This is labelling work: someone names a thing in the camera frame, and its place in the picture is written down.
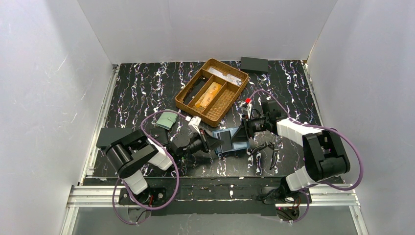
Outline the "light blue card holder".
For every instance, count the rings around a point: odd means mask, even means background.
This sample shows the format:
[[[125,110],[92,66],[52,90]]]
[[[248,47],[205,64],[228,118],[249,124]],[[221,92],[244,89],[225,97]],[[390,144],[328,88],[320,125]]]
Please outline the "light blue card holder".
[[[220,130],[215,130],[212,132],[213,136],[215,138],[218,138],[218,134],[220,132],[223,131],[230,131],[231,133],[231,138],[233,136],[233,134],[237,131],[238,127],[233,127],[233,128],[227,128],[227,129],[220,129]],[[250,143],[249,141],[246,142],[234,142],[232,143],[232,148],[230,149],[225,149],[222,148],[221,146],[215,149],[215,153],[219,154],[219,153],[227,153],[227,152],[233,152],[233,151],[239,151],[239,150],[243,150],[243,149],[248,149],[250,148]]]

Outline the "black card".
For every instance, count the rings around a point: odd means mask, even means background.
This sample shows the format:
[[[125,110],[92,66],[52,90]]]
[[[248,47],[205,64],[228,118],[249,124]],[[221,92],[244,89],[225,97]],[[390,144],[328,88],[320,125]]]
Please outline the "black card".
[[[225,149],[232,148],[230,131],[223,131],[218,134],[218,138],[223,142],[221,147]]]

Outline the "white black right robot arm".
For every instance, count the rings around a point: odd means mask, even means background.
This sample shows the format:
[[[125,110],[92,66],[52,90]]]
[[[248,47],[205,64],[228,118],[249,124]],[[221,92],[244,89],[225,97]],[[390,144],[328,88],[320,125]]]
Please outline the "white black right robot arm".
[[[241,104],[244,115],[231,141],[247,141],[257,132],[269,131],[303,148],[305,165],[281,181],[278,188],[280,194],[299,191],[349,172],[350,162],[337,134],[294,121],[281,110],[276,101],[263,102],[261,107],[262,112],[253,117],[251,100],[247,98]]]

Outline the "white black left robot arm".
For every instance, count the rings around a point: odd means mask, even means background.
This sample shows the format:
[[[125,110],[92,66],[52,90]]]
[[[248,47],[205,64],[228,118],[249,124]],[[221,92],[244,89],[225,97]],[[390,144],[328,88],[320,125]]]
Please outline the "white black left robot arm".
[[[115,169],[119,178],[130,188],[133,194],[138,195],[148,188],[148,183],[141,173],[141,168],[150,163],[166,171],[173,161],[168,157],[184,157],[198,151],[209,153],[224,144],[224,141],[213,137],[200,129],[190,136],[189,144],[177,147],[167,139],[167,132],[152,135],[156,140],[165,141],[162,146],[149,139],[143,131],[134,131],[106,146],[104,154]]]

